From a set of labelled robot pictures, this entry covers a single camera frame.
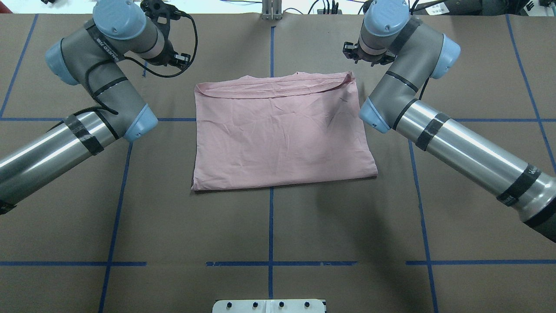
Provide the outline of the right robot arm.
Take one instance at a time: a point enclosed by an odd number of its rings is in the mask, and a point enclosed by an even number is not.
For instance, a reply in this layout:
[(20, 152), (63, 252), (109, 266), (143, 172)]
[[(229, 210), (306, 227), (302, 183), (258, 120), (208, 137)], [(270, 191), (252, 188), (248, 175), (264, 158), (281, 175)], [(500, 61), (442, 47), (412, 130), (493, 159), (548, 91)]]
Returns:
[(520, 220), (556, 239), (555, 178), (418, 99), (461, 53), (459, 44), (410, 13), (404, 0), (368, 0), (359, 39), (345, 42), (348, 59), (390, 65), (359, 117), (381, 133), (395, 130), (512, 207)]

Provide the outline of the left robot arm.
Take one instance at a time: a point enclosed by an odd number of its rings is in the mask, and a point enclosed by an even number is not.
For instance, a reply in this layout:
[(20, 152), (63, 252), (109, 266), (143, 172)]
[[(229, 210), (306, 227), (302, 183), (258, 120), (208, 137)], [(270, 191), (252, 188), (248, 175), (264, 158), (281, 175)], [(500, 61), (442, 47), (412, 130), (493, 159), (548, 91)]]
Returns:
[(70, 113), (43, 135), (1, 159), (1, 214), (119, 139), (132, 143), (158, 119), (119, 63), (170, 79), (192, 65), (196, 52), (178, 53), (171, 22), (193, 16), (163, 0), (98, 0), (92, 16), (45, 54), (50, 71), (79, 86), (88, 107)]

